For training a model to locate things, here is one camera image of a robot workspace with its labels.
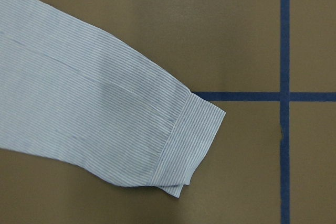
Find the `light blue striped shirt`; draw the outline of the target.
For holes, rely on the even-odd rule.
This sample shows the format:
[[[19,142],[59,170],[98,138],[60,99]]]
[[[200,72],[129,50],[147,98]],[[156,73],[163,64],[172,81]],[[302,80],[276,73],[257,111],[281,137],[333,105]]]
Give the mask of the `light blue striped shirt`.
[[[1,0],[1,148],[178,197],[225,112],[114,35]]]

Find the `blue tape grid lines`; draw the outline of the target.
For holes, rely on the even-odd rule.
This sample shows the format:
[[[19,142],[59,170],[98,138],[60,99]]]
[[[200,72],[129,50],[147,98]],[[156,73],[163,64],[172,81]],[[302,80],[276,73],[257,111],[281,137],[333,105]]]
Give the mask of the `blue tape grid lines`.
[[[279,102],[280,222],[290,220],[290,104],[291,102],[335,102],[335,92],[290,91],[290,0],[280,0],[280,85],[278,92],[196,91],[207,101]]]

